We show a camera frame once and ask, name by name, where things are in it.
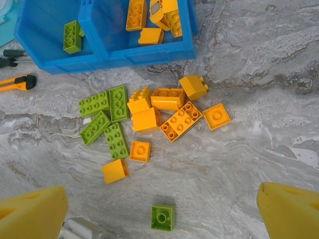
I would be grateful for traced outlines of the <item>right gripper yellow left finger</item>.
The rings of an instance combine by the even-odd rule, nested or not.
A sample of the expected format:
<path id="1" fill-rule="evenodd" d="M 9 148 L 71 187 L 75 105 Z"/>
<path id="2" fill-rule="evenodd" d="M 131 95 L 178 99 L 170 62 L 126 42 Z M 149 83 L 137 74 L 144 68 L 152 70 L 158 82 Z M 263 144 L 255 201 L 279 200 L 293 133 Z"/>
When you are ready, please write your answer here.
<path id="1" fill-rule="evenodd" d="M 51 186 L 0 201 L 2 239 L 56 239 L 68 212 L 64 187 Z"/>

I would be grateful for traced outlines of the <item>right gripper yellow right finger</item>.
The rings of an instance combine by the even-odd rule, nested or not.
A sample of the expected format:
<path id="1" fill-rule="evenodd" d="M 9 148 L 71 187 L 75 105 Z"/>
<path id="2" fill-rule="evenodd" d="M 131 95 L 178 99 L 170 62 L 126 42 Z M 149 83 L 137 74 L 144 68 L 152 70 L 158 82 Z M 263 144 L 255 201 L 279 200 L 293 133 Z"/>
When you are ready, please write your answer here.
<path id="1" fill-rule="evenodd" d="M 318 192 L 263 182 L 256 201 L 271 239 L 319 237 Z"/>

